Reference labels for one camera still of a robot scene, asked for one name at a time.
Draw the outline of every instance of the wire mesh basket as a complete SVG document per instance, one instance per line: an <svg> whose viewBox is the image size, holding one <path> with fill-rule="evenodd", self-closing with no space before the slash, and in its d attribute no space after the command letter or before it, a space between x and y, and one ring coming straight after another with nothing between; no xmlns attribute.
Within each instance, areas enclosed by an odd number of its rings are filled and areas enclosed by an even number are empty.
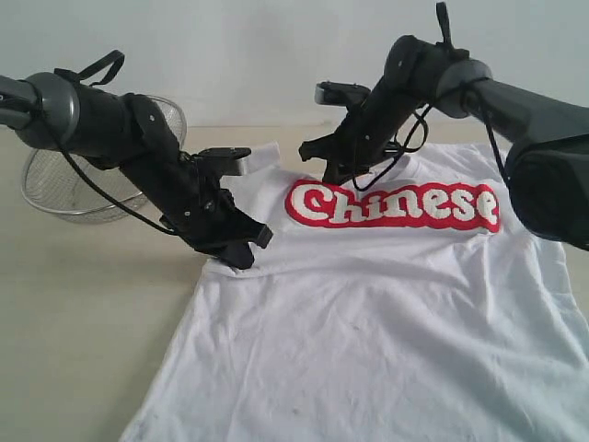
<svg viewBox="0 0 589 442"><path fill-rule="evenodd" d="M167 99L149 98L162 111L182 147L187 131L182 109ZM72 158L91 180L120 203L136 210L147 202L147 198L118 169L100 170L82 157ZM65 221L97 224L127 215L83 182L60 152L33 150L23 168L21 191L30 205Z"/></svg>

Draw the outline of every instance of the white t-shirt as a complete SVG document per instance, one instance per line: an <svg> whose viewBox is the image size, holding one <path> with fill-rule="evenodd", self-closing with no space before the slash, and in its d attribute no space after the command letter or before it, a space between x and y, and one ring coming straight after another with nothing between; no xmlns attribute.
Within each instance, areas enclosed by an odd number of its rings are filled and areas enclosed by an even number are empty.
<svg viewBox="0 0 589 442"><path fill-rule="evenodd" d="M276 165L225 185L274 238L207 263L122 441L589 441L564 251L488 146L427 145L364 193Z"/></svg>

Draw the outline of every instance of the white wall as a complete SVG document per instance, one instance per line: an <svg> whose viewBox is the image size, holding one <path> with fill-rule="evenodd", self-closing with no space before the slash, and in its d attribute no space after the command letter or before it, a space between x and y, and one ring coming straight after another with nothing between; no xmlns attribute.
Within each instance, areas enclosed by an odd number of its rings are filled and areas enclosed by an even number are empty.
<svg viewBox="0 0 589 442"><path fill-rule="evenodd" d="M454 41L495 78L589 105L589 2L449 0ZM113 48L111 90L177 101L192 125L338 121L323 79L371 87L402 34L439 40L434 0L12 0L0 73L81 69Z"/></svg>

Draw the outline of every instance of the beige table surface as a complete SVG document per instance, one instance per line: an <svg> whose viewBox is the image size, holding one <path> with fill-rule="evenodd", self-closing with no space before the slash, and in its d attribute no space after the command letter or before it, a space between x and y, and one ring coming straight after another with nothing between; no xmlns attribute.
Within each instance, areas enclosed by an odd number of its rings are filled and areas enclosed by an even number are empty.
<svg viewBox="0 0 589 442"><path fill-rule="evenodd" d="M195 128L186 150L277 140L296 149L327 127ZM434 124L431 141L484 141L479 125ZM79 226L21 199L29 150L0 131L0 441L117 440L156 373L199 278L203 256L127 218ZM147 207L143 213L156 217ZM589 313L589 254L567 249Z"/></svg>

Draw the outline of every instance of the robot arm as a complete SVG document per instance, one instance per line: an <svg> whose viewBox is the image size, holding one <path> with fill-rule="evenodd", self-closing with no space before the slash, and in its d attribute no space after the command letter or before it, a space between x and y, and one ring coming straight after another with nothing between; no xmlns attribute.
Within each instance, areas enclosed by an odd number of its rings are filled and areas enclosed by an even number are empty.
<svg viewBox="0 0 589 442"><path fill-rule="evenodd" d="M112 52L80 74L56 69L23 81L0 76L0 124L31 147L76 154L99 169L119 168L162 212L170 232L231 266L250 267L248 243L266 247L272 233L238 210L219 183L222 175L239 174L238 161L249 149L208 149L191 156L179 150L148 97L117 97L81 83L111 64L98 84L107 83L121 57Z"/></svg>
<svg viewBox="0 0 589 442"><path fill-rule="evenodd" d="M323 180L340 184L402 155L389 140L419 107L431 105L452 118L473 115L513 143L500 167L522 223L542 238L586 249L589 109L494 81L486 64L454 48L444 3L437 13L444 41L401 37L372 91L318 85L319 104L345 105L348 114L333 134L303 143L301 158L326 159Z"/></svg>

